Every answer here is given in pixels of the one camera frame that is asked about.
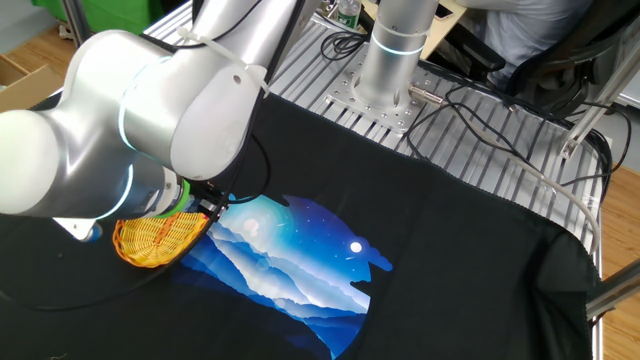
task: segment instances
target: wooden floor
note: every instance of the wooden floor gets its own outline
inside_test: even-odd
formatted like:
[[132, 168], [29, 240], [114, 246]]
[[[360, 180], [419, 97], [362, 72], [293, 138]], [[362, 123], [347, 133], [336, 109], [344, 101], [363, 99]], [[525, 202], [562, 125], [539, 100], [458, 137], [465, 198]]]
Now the wooden floor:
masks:
[[[64, 76], [75, 51], [57, 29], [42, 33], [9, 57], [29, 71], [51, 64]], [[640, 258], [640, 174], [621, 168], [614, 176], [603, 206], [603, 277]], [[604, 318], [606, 360], [640, 359], [640, 294]]]
[[42, 34], [11, 51], [7, 56], [27, 71], [35, 71], [49, 64], [64, 79], [76, 47], [71, 40], [58, 36], [58, 27]]

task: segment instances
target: white robotic arm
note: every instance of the white robotic arm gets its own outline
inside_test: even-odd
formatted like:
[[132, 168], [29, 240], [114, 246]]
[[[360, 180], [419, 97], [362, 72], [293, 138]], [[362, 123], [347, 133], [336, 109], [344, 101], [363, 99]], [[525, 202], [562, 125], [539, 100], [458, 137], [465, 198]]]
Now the white robotic arm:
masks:
[[0, 213], [156, 216], [181, 177], [212, 178], [238, 155], [260, 94], [319, 0], [208, 0], [192, 33], [209, 47], [175, 54], [106, 31], [74, 56], [58, 106], [0, 114]]

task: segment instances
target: mountain landscape print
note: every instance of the mountain landscape print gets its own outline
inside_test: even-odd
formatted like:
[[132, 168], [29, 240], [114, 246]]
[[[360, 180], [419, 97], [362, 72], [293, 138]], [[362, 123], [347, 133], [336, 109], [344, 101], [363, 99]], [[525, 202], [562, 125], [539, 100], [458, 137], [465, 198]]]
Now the mountain landscape print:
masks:
[[305, 324], [335, 359], [356, 338], [369, 308], [369, 296], [351, 283], [371, 281], [370, 263], [385, 271], [392, 266], [327, 209], [285, 198], [289, 206], [260, 196], [230, 207], [181, 265], [211, 278], [195, 285], [228, 286]]

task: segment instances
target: cardboard box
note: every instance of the cardboard box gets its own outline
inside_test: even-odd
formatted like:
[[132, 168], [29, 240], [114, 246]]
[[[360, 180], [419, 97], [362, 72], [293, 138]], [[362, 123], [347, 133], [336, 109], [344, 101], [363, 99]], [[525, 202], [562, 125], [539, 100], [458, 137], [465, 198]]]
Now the cardboard box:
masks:
[[63, 80], [49, 65], [29, 73], [0, 54], [0, 112], [28, 109], [62, 87]]

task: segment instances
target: black t-shirt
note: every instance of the black t-shirt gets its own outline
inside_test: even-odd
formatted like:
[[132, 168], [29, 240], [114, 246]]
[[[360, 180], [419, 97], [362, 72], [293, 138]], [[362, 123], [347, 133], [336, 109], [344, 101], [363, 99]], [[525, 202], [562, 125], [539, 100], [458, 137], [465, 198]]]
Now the black t-shirt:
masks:
[[[560, 226], [276, 96], [254, 134], [267, 191], [167, 274], [89, 309], [0, 302], [0, 359], [589, 359], [598, 281]], [[249, 142], [234, 188], [265, 159]], [[0, 217], [0, 288], [89, 301], [152, 271], [50, 219]]]

